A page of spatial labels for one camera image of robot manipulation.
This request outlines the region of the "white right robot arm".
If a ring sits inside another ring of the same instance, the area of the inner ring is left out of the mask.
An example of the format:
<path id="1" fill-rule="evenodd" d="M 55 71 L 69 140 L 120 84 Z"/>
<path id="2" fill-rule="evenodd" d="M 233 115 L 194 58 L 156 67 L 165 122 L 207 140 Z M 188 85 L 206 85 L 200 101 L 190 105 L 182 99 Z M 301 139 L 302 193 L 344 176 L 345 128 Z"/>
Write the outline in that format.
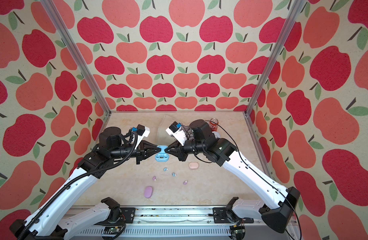
<path id="1" fill-rule="evenodd" d="M 271 179 L 243 156 L 232 139 L 216 137 L 204 120 L 193 121 L 189 126 L 173 122 L 166 132 L 176 139 L 166 148 L 167 154 L 182 162 L 188 155 L 203 154 L 210 162 L 237 176 L 260 197 L 256 202 L 232 198 L 225 210 L 231 223 L 241 223 L 245 218 L 256 219 L 278 233 L 286 231 L 295 214 L 299 190 Z"/>

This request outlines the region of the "pink earbud charging case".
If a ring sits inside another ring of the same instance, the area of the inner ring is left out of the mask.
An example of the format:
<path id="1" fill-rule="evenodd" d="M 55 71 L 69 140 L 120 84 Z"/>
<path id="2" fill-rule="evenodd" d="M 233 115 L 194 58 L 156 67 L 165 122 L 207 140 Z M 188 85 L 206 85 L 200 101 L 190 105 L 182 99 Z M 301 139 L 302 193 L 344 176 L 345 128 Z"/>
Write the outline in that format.
<path id="1" fill-rule="evenodd" d="M 199 163 L 196 163 L 196 162 L 190 162 L 189 163 L 189 168 L 191 169 L 191 170 L 196 170 L 196 169 L 198 169 L 199 168 Z"/>

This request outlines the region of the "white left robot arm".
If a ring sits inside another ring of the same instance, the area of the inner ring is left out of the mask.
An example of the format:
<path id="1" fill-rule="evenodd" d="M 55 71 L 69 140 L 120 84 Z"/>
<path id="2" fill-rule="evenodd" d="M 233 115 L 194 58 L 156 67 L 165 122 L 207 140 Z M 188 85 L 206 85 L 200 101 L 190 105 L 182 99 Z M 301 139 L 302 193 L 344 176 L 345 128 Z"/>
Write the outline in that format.
<path id="1" fill-rule="evenodd" d="M 15 220 L 9 228 L 11 233 L 19 240 L 69 240 L 97 223 L 124 225 L 120 204 L 110 197 L 70 220 L 63 216 L 107 171 L 130 158 L 139 164 L 159 152 L 156 145 L 144 140 L 149 134 L 150 129 L 142 125 L 125 135 L 118 127 L 106 128 L 99 135 L 99 143 L 83 157 L 68 180 L 35 213 L 25 220 Z"/>

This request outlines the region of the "blue earbud charging case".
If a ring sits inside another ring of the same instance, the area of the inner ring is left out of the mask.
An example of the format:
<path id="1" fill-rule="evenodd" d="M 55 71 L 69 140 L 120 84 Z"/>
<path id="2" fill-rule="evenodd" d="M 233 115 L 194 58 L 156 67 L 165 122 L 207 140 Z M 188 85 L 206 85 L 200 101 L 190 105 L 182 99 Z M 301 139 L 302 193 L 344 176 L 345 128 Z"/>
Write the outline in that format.
<path id="1" fill-rule="evenodd" d="M 167 154 L 165 151 L 167 149 L 167 146 L 159 145 L 157 146 L 157 148 L 159 152 L 155 155 L 155 160 L 161 163 L 167 162 L 170 158 L 169 154 Z"/>

